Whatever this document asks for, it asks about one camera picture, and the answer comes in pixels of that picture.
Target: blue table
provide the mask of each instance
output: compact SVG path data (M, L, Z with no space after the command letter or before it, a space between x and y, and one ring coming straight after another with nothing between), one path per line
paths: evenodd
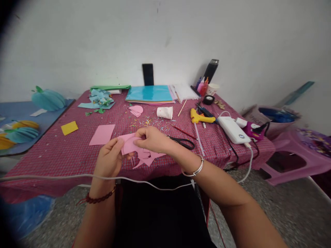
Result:
M16 144L12 148L0 150L0 157L17 155L30 149L74 101L74 99L66 99L66 106L64 108L53 112L47 111L36 117L30 116L30 114L33 114L40 108L32 102L0 103L0 114L6 117L6 119L0 122L0 127L11 123L12 120L29 120L39 124L40 132L39 136L31 142Z

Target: left hand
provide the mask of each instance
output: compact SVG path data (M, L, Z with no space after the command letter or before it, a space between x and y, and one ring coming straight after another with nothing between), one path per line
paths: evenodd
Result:
M130 160L134 155L134 153L129 153L122 156L121 148L123 145L122 139L114 138L100 149L94 175L101 177L116 177L118 175L123 158Z

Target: yellow sticky note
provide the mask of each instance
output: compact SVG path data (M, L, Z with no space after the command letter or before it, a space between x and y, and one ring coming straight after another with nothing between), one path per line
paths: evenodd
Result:
M72 133L73 131L78 130L78 126L76 124L76 121L70 122L68 124L65 124L61 126L62 132L64 135L68 135Z

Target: scissors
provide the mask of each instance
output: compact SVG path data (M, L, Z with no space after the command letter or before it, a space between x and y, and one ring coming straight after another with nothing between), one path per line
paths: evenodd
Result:
M184 147L185 147L186 149L188 149L188 150L193 150L193 149L195 148L194 143L193 143L192 141L188 140L188 139L174 138L174 137L170 137L170 136L167 136L167 137L169 137L169 138L172 139L173 141L177 142L178 144L184 146ZM192 146L189 146L189 145L183 143L182 141L184 141L184 142L188 142L188 143L190 143Z

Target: black bottle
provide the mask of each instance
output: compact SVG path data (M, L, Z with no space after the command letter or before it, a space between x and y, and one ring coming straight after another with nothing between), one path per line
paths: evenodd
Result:
M219 60L216 60L216 59L212 59L210 62L209 62L209 64L208 64L208 66L207 66L207 69L206 69L206 71L205 71L205 73L204 73L204 77L205 78L207 78L208 77L208 84L210 84L210 82L211 82L211 79L213 78L213 76L214 76L214 74L215 74L215 71L216 71L216 69L217 69L217 67L218 67L218 63L219 63L220 61Z

